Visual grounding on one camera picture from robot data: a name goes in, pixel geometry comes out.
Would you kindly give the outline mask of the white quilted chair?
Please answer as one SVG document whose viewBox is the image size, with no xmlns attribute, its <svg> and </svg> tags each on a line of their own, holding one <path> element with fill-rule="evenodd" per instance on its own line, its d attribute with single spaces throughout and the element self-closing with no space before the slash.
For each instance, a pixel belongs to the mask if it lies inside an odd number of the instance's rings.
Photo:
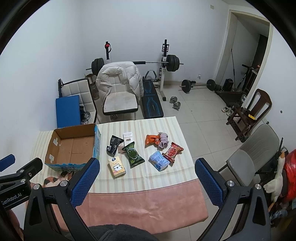
<svg viewBox="0 0 296 241">
<path fill-rule="evenodd" d="M 58 91 L 60 97 L 79 96 L 80 106 L 82 106 L 85 111 L 90 112 L 90 120 L 88 123 L 97 122 L 97 108 L 91 95 L 90 83 L 87 78 L 77 79 L 67 83 L 63 83 L 62 79 L 59 79 Z"/>
</svg>

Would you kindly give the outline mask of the brown wooden chair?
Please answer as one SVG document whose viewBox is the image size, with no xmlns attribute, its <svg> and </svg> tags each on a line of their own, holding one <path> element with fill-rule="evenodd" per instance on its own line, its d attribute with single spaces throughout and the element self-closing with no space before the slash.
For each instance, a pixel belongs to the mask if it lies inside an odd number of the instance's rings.
<svg viewBox="0 0 296 241">
<path fill-rule="evenodd" d="M 246 108 L 234 107 L 233 113 L 227 118 L 226 125 L 230 125 L 236 133 L 235 140 L 245 142 L 251 130 L 261 121 L 272 107 L 272 101 L 268 93 L 257 89 Z"/>
</svg>

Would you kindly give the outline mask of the right chrome dumbbell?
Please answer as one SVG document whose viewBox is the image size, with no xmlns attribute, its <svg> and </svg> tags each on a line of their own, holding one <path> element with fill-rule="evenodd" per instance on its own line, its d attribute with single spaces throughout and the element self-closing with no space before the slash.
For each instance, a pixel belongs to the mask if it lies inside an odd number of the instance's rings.
<svg viewBox="0 0 296 241">
<path fill-rule="evenodd" d="M 181 107 L 181 102 L 180 101 L 176 101 L 174 104 L 173 104 L 173 109 L 179 111 L 180 110 L 180 107 Z"/>
</svg>

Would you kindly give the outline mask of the red snack bag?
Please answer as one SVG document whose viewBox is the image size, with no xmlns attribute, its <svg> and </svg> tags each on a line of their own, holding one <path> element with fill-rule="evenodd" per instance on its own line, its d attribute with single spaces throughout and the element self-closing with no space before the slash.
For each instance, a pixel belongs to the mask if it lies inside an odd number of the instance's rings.
<svg viewBox="0 0 296 241">
<path fill-rule="evenodd" d="M 170 148 L 165 152 L 162 153 L 163 157 L 166 158 L 169 162 L 174 163 L 175 157 L 178 153 L 184 150 L 183 147 L 177 145 L 176 143 L 172 142 Z"/>
</svg>

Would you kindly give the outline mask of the purple fluffy cloth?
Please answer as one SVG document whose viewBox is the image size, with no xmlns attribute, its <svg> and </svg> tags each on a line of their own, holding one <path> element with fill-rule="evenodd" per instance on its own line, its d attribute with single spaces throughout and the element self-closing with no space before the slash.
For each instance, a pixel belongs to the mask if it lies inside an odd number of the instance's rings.
<svg viewBox="0 0 296 241">
<path fill-rule="evenodd" d="M 158 147 L 163 150 L 168 146 L 168 143 L 169 143 L 168 134 L 159 132 L 159 144 L 158 144 Z"/>
</svg>

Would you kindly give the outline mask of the blue tissue pack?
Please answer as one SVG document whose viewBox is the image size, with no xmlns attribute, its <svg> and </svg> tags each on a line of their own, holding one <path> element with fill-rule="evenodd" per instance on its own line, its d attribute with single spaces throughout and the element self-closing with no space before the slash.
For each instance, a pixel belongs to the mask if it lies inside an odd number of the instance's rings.
<svg viewBox="0 0 296 241">
<path fill-rule="evenodd" d="M 160 151 L 154 152 L 149 157 L 149 162 L 160 172 L 163 171 L 170 162 L 161 154 Z"/>
</svg>

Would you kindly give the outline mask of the white barbell rack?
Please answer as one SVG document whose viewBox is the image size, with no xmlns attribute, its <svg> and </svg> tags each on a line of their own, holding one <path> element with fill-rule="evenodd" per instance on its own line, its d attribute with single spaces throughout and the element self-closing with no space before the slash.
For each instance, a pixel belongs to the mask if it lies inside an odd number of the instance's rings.
<svg viewBox="0 0 296 241">
<path fill-rule="evenodd" d="M 167 43 L 167 40 L 165 40 L 165 42 L 163 43 L 163 46 L 162 46 L 162 58 L 161 58 L 161 61 L 166 61 L 166 57 L 168 56 L 168 50 L 169 50 L 169 44 Z M 162 97 L 163 101 L 166 100 L 166 96 L 163 93 L 164 79 L 165 79 L 165 73 L 166 72 L 167 72 L 166 68 L 164 68 L 164 66 L 161 66 L 160 71 L 159 71 L 160 80 L 157 81 L 159 92 L 161 94 L 161 97 Z"/>
</svg>

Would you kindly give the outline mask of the yellow tissue pack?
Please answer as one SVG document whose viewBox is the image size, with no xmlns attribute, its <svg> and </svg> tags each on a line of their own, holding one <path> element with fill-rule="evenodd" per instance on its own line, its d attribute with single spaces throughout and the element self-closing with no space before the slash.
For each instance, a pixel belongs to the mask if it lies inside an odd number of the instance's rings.
<svg viewBox="0 0 296 241">
<path fill-rule="evenodd" d="M 126 169 L 119 158 L 119 156 L 112 157 L 108 160 L 108 164 L 111 169 L 111 173 L 113 174 L 114 178 L 117 178 L 119 176 L 126 174 Z"/>
</svg>

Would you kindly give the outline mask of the white paper packet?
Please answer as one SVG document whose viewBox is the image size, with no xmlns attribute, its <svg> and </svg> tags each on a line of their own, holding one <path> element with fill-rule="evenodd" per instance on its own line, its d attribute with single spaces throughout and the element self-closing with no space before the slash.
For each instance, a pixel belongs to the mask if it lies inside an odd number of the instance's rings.
<svg viewBox="0 0 296 241">
<path fill-rule="evenodd" d="M 123 134 L 124 146 L 129 145 L 130 143 L 134 142 L 132 132 L 126 132 Z"/>
</svg>

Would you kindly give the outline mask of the orange snack bag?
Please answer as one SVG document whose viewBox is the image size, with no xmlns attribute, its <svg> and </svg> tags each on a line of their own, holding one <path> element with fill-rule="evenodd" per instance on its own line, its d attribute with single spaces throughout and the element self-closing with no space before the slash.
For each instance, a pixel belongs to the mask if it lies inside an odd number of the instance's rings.
<svg viewBox="0 0 296 241">
<path fill-rule="evenodd" d="M 159 146 L 160 144 L 160 134 L 158 135 L 146 135 L 145 137 L 145 146 L 148 145 L 155 145 L 155 146 Z"/>
</svg>

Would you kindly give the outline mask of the black snack pouch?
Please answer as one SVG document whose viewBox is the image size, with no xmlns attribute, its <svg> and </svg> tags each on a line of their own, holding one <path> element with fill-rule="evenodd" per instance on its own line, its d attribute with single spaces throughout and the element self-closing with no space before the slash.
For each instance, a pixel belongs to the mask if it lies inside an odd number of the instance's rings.
<svg viewBox="0 0 296 241">
<path fill-rule="evenodd" d="M 114 156 L 116 154 L 116 151 L 118 149 L 118 146 L 123 143 L 124 140 L 122 138 L 119 138 L 117 136 L 112 135 L 109 145 L 106 147 L 106 151 L 110 156 Z"/>
</svg>

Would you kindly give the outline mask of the green wet wipes pack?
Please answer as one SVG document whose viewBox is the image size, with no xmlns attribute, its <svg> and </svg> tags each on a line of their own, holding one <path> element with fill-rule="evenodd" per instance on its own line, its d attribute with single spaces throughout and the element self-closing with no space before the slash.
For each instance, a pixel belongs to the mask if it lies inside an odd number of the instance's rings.
<svg viewBox="0 0 296 241">
<path fill-rule="evenodd" d="M 129 162 L 130 168 L 134 168 L 135 166 L 145 162 L 144 158 L 142 158 L 138 154 L 134 146 L 135 146 L 135 142 L 131 142 L 123 148 L 123 150 L 126 152 L 128 156 L 128 162 Z"/>
</svg>

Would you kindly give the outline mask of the striped cream tablecloth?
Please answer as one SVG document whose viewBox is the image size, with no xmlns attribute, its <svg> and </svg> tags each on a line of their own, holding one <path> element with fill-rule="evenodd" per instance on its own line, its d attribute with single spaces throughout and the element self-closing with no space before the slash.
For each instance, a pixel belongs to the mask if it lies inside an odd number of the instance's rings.
<svg viewBox="0 0 296 241">
<path fill-rule="evenodd" d="M 90 189 L 91 193 L 144 191 L 177 185 L 197 178 L 189 148 L 176 117 L 103 123 L 98 124 L 98 129 L 101 133 L 100 172 Z M 145 162 L 130 168 L 127 156 L 119 154 L 126 174 L 114 178 L 108 165 L 106 146 L 112 135 L 122 137 L 126 132 L 132 133 L 135 149 Z M 149 157 L 157 151 L 157 148 L 144 145 L 146 135 L 155 135 L 158 132 L 167 133 L 170 142 L 183 148 L 183 151 L 175 157 L 175 162 L 163 171 L 158 171 L 149 162 Z"/>
</svg>

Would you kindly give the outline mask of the cardboard box with blue print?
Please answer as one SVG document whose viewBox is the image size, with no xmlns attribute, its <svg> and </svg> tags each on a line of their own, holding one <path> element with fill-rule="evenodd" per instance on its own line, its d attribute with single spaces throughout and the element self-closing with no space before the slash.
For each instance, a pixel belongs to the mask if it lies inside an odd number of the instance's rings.
<svg viewBox="0 0 296 241">
<path fill-rule="evenodd" d="M 53 130 L 45 165 L 55 171 L 80 171 L 91 158 L 99 159 L 101 133 L 94 123 Z"/>
</svg>

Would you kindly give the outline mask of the white goose plush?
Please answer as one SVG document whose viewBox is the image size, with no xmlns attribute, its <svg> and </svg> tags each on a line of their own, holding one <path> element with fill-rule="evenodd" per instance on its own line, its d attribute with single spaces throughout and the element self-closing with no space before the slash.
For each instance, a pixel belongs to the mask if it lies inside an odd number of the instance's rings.
<svg viewBox="0 0 296 241">
<path fill-rule="evenodd" d="M 278 158 L 277 172 L 273 180 L 263 186 L 266 193 L 271 194 L 271 201 L 275 203 L 281 194 L 283 187 L 282 171 L 285 165 L 285 153 L 282 152 Z"/>
</svg>

